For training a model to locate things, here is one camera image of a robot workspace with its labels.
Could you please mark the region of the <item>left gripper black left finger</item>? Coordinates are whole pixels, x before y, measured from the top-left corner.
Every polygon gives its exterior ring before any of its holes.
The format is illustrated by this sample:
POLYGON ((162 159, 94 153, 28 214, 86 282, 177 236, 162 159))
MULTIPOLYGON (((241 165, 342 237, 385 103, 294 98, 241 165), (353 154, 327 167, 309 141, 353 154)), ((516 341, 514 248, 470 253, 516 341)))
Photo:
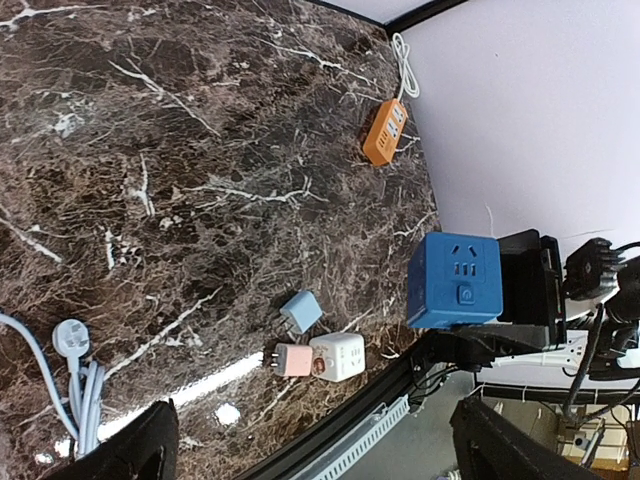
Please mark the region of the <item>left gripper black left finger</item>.
POLYGON ((179 423, 174 403, 156 401, 96 450, 50 480, 174 479, 179 423))

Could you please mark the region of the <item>orange power strip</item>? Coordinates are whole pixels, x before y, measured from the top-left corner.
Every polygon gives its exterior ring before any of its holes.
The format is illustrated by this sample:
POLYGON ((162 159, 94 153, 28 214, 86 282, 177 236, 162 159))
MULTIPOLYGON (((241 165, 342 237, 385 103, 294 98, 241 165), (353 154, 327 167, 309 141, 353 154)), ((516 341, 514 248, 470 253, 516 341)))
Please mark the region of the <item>orange power strip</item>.
POLYGON ((372 165, 392 162, 407 119, 407 110, 397 98, 381 104, 363 144, 363 153, 372 165))

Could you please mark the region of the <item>white cube socket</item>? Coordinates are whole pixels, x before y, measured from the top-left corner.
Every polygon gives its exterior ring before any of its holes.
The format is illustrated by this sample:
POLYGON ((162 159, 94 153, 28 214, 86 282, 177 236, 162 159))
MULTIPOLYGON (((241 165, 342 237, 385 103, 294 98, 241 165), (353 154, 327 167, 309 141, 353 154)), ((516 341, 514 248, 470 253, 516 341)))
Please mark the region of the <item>white cube socket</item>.
POLYGON ((311 375, 330 382, 342 382, 366 368, 365 342, 360 334, 337 332, 315 337, 311 375))

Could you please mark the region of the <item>black front table rail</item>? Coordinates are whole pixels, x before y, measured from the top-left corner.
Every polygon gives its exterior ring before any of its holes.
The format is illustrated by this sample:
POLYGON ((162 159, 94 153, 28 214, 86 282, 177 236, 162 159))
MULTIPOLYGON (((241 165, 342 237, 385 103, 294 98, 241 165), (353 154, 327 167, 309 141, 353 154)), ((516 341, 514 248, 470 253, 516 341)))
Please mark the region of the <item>black front table rail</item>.
POLYGON ((293 478, 326 453, 377 407, 389 406, 406 394, 415 380, 432 368, 426 357, 427 339, 422 337, 331 414, 238 478, 293 478))

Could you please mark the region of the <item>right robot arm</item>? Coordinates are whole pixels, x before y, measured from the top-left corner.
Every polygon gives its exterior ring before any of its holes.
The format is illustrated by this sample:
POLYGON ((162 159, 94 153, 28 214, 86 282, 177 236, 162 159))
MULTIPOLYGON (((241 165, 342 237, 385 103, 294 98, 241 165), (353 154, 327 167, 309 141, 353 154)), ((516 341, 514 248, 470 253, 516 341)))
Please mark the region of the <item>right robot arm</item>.
POLYGON ((562 370, 568 412, 585 381, 639 380, 639 260, 627 255, 638 246, 596 237, 562 258, 535 229, 430 232, 408 265, 407 321, 426 330, 432 364, 562 370))

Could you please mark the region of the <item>black right frame post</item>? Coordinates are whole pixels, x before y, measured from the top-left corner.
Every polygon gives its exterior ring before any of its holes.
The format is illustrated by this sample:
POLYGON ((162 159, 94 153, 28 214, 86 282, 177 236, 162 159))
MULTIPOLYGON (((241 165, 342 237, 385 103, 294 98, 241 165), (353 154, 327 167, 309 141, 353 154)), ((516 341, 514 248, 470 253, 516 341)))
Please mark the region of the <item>black right frame post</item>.
POLYGON ((386 33, 391 36, 394 33, 402 33, 426 20, 434 18, 448 10, 466 3, 467 0, 434 0, 429 1, 385 25, 386 33))

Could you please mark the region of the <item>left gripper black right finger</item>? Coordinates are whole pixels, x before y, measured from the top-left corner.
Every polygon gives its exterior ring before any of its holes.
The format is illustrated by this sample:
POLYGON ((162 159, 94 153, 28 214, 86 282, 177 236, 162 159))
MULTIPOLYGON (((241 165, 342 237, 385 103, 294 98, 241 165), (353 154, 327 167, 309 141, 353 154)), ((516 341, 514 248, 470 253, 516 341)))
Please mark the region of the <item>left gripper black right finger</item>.
POLYGON ((580 480, 592 471, 551 452, 477 397, 460 400, 450 419, 463 479, 580 480))

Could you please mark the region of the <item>pink charger plug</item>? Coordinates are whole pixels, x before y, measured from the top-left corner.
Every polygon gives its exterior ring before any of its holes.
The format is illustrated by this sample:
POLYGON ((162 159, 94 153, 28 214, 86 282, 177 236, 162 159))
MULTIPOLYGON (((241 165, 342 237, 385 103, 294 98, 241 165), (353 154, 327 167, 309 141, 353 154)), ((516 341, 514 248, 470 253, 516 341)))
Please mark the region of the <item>pink charger plug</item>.
POLYGON ((270 366, 281 377, 306 377, 311 374, 312 361, 311 346, 278 343, 271 354, 270 366))

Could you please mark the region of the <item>light blue charger plug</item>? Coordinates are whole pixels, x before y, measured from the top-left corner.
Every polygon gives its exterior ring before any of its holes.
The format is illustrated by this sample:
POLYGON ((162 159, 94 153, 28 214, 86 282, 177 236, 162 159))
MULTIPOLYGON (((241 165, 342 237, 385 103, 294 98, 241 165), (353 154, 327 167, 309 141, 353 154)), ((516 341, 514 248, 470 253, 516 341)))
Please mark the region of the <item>light blue charger plug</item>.
POLYGON ((280 308, 279 313, 285 319, 289 331, 297 335, 304 334, 323 315, 315 295, 308 290, 296 293, 280 308))

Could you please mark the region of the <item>dark blue cube socket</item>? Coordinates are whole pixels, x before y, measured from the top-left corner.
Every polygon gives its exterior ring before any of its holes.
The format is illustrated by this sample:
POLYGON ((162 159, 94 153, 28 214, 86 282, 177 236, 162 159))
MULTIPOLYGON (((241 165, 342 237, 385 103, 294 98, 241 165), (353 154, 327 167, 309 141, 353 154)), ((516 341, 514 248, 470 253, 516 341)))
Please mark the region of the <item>dark blue cube socket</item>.
POLYGON ((408 264, 407 323, 449 330, 484 324, 503 313, 499 242, 429 232, 408 264))

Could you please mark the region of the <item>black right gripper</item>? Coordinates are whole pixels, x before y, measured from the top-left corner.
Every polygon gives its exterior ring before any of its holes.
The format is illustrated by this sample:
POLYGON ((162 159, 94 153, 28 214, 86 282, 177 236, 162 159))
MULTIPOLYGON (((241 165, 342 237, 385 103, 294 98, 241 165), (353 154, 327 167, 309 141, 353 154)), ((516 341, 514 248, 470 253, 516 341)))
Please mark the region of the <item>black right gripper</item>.
MULTIPOLYGON (((498 240, 503 323, 557 323, 565 320, 563 271, 558 241, 536 229, 498 240)), ((584 346, 565 345, 565 327, 520 324, 474 324, 427 332, 431 358, 455 358, 454 370, 477 373, 484 368, 536 366, 579 369, 584 346)))

